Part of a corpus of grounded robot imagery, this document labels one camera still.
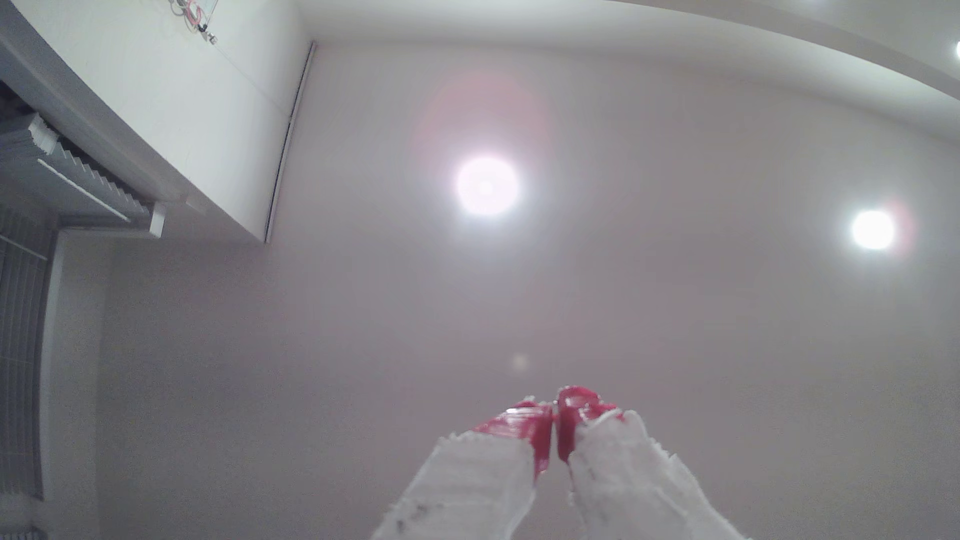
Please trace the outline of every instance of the wire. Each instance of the wire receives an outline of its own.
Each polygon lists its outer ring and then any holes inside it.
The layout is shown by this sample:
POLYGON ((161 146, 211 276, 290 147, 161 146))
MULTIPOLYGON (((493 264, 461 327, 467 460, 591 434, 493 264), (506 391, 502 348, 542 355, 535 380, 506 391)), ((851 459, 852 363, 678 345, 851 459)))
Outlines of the wire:
POLYGON ((201 7, 197 4, 197 0, 187 0, 186 8, 183 14, 186 15, 186 19, 190 21, 190 24, 194 26, 200 26, 201 20, 204 17, 204 10, 201 9, 201 7), (191 8, 197 8, 196 15, 193 14, 193 10, 191 10, 191 8))

